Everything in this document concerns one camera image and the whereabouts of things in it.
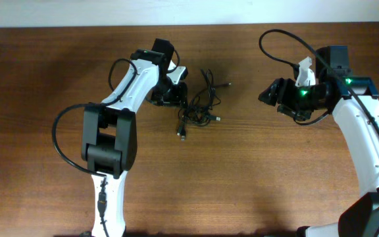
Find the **black USB cable short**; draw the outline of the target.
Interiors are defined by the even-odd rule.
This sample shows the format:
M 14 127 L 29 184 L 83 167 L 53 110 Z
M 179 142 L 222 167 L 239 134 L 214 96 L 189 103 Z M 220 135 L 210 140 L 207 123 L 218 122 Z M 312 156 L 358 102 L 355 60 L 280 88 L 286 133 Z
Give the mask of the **black USB cable short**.
M 192 100 L 186 109 L 183 109 L 180 117 L 180 126 L 178 127 L 177 135 L 182 141 L 186 139 L 186 125 L 192 124 L 196 126 L 206 126 L 210 123 L 209 106 L 201 105 L 198 101 Z

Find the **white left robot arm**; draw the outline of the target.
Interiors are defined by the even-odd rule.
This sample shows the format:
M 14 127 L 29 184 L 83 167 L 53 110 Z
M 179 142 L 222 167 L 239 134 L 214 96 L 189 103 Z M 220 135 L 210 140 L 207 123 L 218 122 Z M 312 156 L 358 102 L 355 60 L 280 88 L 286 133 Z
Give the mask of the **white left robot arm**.
M 88 236 L 123 236 L 124 185 L 138 149 L 136 113 L 149 95 L 160 107 L 186 107 L 188 70 L 172 62 L 176 50 L 157 38 L 150 50 L 138 49 L 130 67 L 100 108 L 84 110 L 82 159 L 92 172 L 95 221 Z

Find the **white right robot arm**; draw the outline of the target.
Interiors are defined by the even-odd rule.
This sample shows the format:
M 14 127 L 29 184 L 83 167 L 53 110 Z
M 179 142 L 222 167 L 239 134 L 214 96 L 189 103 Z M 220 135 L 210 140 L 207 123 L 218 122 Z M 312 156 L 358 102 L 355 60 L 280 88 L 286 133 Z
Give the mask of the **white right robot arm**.
M 336 223 L 302 226 L 297 236 L 379 236 L 379 93 L 371 78 L 354 76 L 345 46 L 318 49 L 316 69 L 311 58 L 299 62 L 295 80 L 279 78 L 259 101 L 303 126 L 311 114 L 324 110 L 339 126 L 357 174 L 360 198 Z

